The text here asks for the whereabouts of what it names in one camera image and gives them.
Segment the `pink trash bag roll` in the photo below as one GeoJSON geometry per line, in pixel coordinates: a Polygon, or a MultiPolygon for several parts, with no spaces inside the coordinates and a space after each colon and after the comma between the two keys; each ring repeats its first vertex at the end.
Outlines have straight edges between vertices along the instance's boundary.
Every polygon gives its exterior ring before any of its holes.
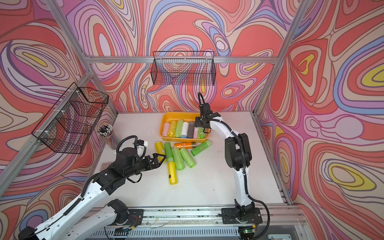
{"type": "Polygon", "coordinates": [[[169,122],[165,122],[163,124],[162,137],[167,137],[168,136],[169,128],[170,128],[170,123],[169,122]]]}
{"type": "Polygon", "coordinates": [[[198,138],[198,129],[197,127],[194,128],[194,135],[193,135],[193,138],[194,139],[197,139],[198,138]]]}

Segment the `orange plastic storage box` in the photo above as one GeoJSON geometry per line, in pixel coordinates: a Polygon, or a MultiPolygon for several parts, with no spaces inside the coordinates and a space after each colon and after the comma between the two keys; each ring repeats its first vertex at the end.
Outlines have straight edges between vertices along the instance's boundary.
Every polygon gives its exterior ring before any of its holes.
{"type": "Polygon", "coordinates": [[[165,123],[170,123],[171,121],[175,120],[183,120],[185,122],[191,122],[194,121],[196,117],[199,117],[199,113],[191,113],[191,112],[167,112],[163,115],[163,118],[160,123],[159,127],[159,136],[162,138],[165,142],[196,142],[196,143],[202,143],[206,140],[208,140],[210,134],[206,134],[206,137],[204,139],[188,139],[188,138],[171,138],[167,136],[163,136],[163,128],[165,123]]]}

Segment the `grey trash bag roll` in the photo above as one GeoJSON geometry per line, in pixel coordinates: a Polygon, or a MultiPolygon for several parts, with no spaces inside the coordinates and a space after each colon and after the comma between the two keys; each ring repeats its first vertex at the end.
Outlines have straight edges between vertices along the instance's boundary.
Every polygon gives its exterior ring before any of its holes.
{"type": "Polygon", "coordinates": [[[194,138],[194,132],[195,132],[195,122],[191,121],[188,124],[187,138],[193,139],[194,138]]]}

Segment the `white blue trash bag roll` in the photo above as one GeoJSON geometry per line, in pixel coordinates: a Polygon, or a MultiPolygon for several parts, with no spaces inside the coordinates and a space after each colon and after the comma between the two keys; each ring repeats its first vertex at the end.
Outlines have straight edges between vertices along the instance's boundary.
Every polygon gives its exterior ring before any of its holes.
{"type": "Polygon", "coordinates": [[[187,138],[187,136],[188,136],[188,129],[189,129],[189,123],[188,122],[183,122],[181,138],[187,138]]]}

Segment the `green roll with label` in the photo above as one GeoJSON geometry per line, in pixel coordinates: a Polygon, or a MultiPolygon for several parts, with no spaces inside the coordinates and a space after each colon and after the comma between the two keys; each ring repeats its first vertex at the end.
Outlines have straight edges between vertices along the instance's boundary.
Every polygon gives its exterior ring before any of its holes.
{"type": "Polygon", "coordinates": [[[206,140],[205,142],[201,143],[197,147],[191,150],[191,154],[195,157],[207,148],[209,148],[212,145],[212,142],[209,140],[206,140]]]}

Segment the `green yellow trash bag roll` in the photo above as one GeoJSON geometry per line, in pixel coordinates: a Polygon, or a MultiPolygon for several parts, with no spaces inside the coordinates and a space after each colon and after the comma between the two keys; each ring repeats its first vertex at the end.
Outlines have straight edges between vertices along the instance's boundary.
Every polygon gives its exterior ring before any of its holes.
{"type": "Polygon", "coordinates": [[[164,148],[165,148],[165,153],[167,156],[169,182],[170,182],[170,185],[176,185],[178,183],[177,169],[176,169],[176,164],[174,162],[174,156],[172,153],[171,144],[166,142],[164,144],[164,148]]]}

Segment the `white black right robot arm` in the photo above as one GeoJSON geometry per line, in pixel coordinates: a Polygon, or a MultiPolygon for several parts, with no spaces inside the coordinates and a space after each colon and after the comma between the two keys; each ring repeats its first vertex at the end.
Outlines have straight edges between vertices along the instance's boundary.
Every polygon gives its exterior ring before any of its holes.
{"type": "Polygon", "coordinates": [[[195,120],[195,126],[204,130],[213,130],[221,134],[224,138],[225,160],[227,165],[233,170],[236,197],[234,216],[224,215],[224,219],[235,219],[240,223],[253,221],[257,226],[263,222],[260,210],[255,204],[261,204],[267,212],[266,227],[271,222],[270,211],[267,205],[260,200],[256,200],[249,193],[249,167],[251,165],[252,153],[249,138],[245,133],[234,131],[219,113],[214,113],[208,103],[199,103],[200,116],[195,120]]]}

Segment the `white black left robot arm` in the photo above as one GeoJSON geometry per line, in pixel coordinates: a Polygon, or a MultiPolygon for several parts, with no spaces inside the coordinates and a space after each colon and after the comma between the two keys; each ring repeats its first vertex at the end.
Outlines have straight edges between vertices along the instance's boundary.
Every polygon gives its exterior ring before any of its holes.
{"type": "Polygon", "coordinates": [[[154,153],[152,156],[139,156],[146,152],[145,147],[116,150],[116,160],[103,171],[91,176],[80,195],[72,200],[53,217],[35,228],[26,227],[18,235],[20,240],[84,240],[95,231],[110,224],[128,225],[129,218],[135,220],[134,227],[141,219],[132,215],[120,200],[109,202],[96,215],[81,221],[97,203],[123,186],[133,175],[157,169],[166,160],[166,155],[154,153]]]}

